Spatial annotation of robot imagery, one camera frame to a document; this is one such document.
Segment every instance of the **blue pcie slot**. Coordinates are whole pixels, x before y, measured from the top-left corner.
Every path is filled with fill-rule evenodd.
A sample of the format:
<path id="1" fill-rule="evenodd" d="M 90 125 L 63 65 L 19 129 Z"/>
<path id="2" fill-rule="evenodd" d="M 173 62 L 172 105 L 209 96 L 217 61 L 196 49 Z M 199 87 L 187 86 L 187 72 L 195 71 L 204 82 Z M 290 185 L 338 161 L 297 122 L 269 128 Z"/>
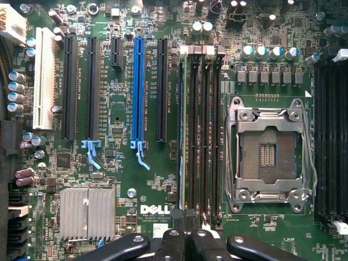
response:
<path id="1" fill-rule="evenodd" d="M 134 39 L 133 70 L 133 118 L 130 148 L 138 150 L 136 156 L 140 165 L 147 170 L 150 166 L 144 161 L 146 142 L 144 141 L 144 94 L 145 94 L 145 39 Z"/>

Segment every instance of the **motherboard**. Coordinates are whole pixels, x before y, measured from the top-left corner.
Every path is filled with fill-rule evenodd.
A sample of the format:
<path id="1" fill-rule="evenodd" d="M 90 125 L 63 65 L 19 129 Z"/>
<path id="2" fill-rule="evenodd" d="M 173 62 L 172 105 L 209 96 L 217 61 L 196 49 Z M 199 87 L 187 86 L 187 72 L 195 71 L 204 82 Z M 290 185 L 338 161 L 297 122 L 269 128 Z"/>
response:
<path id="1" fill-rule="evenodd" d="M 0 4 L 0 35 L 15 44 L 1 123 L 7 260 L 73 260 L 134 232 L 156 237 L 177 208 L 223 240 L 243 233 L 307 260 L 348 260 L 347 160 L 321 166 L 323 151 L 338 156 L 318 143 L 325 131 L 339 139 L 319 125 L 347 94 L 326 79 L 347 73 L 315 69 L 348 57 L 346 0 L 11 6 Z"/>

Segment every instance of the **cpu socket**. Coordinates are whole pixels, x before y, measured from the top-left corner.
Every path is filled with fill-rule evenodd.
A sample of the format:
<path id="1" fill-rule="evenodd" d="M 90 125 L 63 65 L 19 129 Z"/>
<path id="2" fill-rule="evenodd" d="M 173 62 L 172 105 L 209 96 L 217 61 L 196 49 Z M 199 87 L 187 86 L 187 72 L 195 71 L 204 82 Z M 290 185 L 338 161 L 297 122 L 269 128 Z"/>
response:
<path id="1" fill-rule="evenodd" d="M 247 108 L 235 97 L 227 114 L 225 191 L 231 210 L 238 213 L 245 203 L 289 203 L 301 212 L 317 183 L 303 102 L 294 99 L 285 109 Z"/>

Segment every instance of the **green circuit board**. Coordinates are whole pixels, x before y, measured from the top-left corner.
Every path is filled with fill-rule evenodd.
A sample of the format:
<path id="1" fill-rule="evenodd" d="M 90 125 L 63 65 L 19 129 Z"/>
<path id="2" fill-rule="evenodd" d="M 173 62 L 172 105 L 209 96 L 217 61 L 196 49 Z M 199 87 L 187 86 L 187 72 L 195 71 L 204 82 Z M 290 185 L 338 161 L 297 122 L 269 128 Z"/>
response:
<path id="1" fill-rule="evenodd" d="M 228 118 L 227 111 L 234 97 L 240 97 L 246 107 L 253 108 L 289 108 L 292 101 L 299 98 L 308 115 L 309 134 L 314 132 L 314 101 L 313 70 L 305 63 L 309 53 L 319 48 L 323 38 L 322 29 L 332 21 L 340 19 L 341 14 L 334 14 L 334 4 L 303 1 L 297 3 L 287 14 L 283 15 L 269 29 L 262 28 L 262 22 L 256 19 L 259 13 L 279 14 L 279 7 L 260 5 L 259 1 L 248 2 L 245 9 L 248 20 L 242 29 L 226 30 L 223 15 L 209 20 L 213 30 L 209 36 L 191 37 L 192 24 L 196 21 L 207 21 L 207 8 L 202 14 L 195 13 L 195 1 L 170 1 L 165 5 L 142 4 L 135 0 L 107 0 L 96 3 L 99 13 L 95 16 L 87 14 L 90 3 L 72 2 L 68 0 L 51 1 L 49 4 L 30 4 L 33 12 L 27 16 L 27 37 L 36 37 L 37 27 L 53 29 L 52 19 L 48 15 L 50 9 L 60 10 L 61 17 L 67 22 L 69 36 L 78 43 L 78 68 L 76 91 L 76 136 L 74 140 L 61 138 L 62 117 L 55 115 L 53 130 L 34 130 L 38 136 L 47 139 L 43 159 L 36 159 L 34 151 L 23 151 L 22 168 L 32 167 L 35 170 L 34 182 L 30 187 L 12 187 L 12 191 L 30 193 L 30 260 L 72 260 L 74 257 L 92 251 L 98 240 L 75 238 L 62 240 L 60 238 L 60 192 L 65 189 L 114 189 L 115 190 L 115 235 L 109 240 L 116 240 L 127 233 L 138 232 L 153 236 L 160 229 L 171 227 L 169 210 L 173 208 L 194 208 L 200 224 L 204 223 L 200 209 L 202 177 L 194 177 L 197 190 L 192 191 L 189 178 L 190 172 L 190 122 L 192 121 L 190 95 L 193 77 L 192 57 L 181 56 L 180 47 L 191 44 L 207 45 L 208 38 L 212 45 L 225 49 L 219 71 L 219 124 L 216 126 L 219 142 L 217 143 L 217 169 L 219 179 L 215 187 L 208 185 L 210 193 L 216 192 L 222 220 L 222 238 L 244 233 L 291 252 L 308 260 L 348 260 L 348 239 L 339 234 L 327 234 L 321 230 L 321 225 L 314 219 L 314 200 L 310 197 L 299 213 L 294 213 L 288 204 L 245 204 L 238 213 L 231 210 L 225 192 L 224 163 L 227 155 L 224 146 L 227 134 L 224 129 Z M 77 12 L 74 15 L 66 13 L 66 6 L 74 4 Z M 131 14 L 134 5 L 141 7 L 141 15 Z M 108 16 L 108 7 L 118 8 L 117 18 Z M 318 22 L 315 13 L 326 8 L 327 20 Z M 110 64 L 110 38 L 119 36 L 123 45 L 122 71 L 115 70 Z M 136 150 L 131 149 L 133 106 L 133 73 L 134 73 L 134 37 L 145 39 L 145 93 L 144 93 L 144 138 L 146 141 L 144 160 L 151 167 L 146 170 L 138 163 Z M 101 43 L 100 81 L 98 86 L 98 131 L 97 140 L 101 142 L 94 160 L 100 165 L 97 170 L 89 164 L 87 149 L 82 148 L 86 132 L 86 103 L 88 78 L 88 37 L 95 37 Z M 166 142 L 156 141 L 157 131 L 157 39 L 168 39 L 168 85 L 167 85 L 167 128 Z M 338 44 L 336 39 L 327 40 L 327 44 Z M 297 57 L 287 61 L 284 56 L 270 61 L 267 55 L 261 60 L 253 56 L 243 59 L 240 52 L 245 45 L 254 49 L 264 45 L 268 51 L 275 46 L 284 50 L 296 47 Z M 27 70 L 30 59 L 25 55 L 25 49 L 15 49 L 15 70 Z M 291 72 L 301 72 L 303 79 L 296 86 L 281 84 L 249 85 L 238 82 L 238 71 L 258 70 L 263 65 L 265 71 L 278 72 L 280 67 Z M 55 52 L 55 85 L 54 104 L 63 104 L 64 52 L 56 48 Z M 198 89 L 203 88 L 204 77 L 198 73 Z M 27 77 L 27 88 L 24 91 L 26 99 L 23 105 L 32 107 L 34 93 L 33 77 Z M 197 93 L 199 110 L 202 107 L 203 93 Z M 32 111 L 17 115 L 16 119 L 24 122 L 24 130 L 32 130 Z M 301 149 L 295 152 L 301 158 Z M 101 173 L 102 178 L 92 178 L 93 173 Z M 48 181 L 54 179 L 55 184 L 49 188 Z M 310 184 L 313 185 L 313 172 L 310 172 Z M 135 189 L 136 196 L 130 198 L 127 190 Z M 208 219 L 214 229 L 213 218 Z"/>

